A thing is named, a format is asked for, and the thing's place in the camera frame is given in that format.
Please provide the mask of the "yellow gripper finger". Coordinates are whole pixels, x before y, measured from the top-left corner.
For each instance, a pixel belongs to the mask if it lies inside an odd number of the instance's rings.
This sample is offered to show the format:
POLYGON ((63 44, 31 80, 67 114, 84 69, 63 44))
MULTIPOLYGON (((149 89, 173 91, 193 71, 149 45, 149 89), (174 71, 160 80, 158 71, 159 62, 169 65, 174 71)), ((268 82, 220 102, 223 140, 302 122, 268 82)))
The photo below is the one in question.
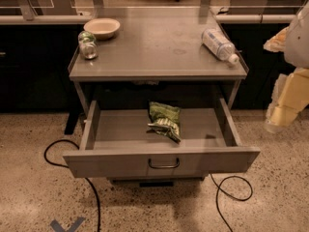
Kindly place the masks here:
POLYGON ((264 44, 264 50, 270 52, 284 52, 286 45, 288 27, 279 31, 275 36, 271 37, 264 44))

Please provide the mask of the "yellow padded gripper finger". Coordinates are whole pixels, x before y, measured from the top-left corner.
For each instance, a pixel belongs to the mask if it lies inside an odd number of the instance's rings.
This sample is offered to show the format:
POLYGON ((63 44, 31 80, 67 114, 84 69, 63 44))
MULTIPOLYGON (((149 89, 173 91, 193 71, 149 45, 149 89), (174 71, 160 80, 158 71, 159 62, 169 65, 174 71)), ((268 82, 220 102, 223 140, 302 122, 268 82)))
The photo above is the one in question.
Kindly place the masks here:
POLYGON ((289 75, 280 74, 268 106, 265 129, 278 133, 287 128, 309 104, 309 70, 296 68, 289 75))

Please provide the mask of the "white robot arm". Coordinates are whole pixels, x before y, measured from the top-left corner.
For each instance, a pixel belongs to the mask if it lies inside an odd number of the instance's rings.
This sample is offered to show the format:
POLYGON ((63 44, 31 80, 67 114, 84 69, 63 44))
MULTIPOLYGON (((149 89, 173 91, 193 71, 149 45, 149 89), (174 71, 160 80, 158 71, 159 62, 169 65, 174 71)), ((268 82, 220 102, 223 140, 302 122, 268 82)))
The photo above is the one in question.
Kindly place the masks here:
POLYGON ((309 3, 288 27, 265 43, 264 49, 282 51, 285 61, 295 67, 289 75, 278 76, 267 108, 265 129, 278 133, 309 104, 309 3))

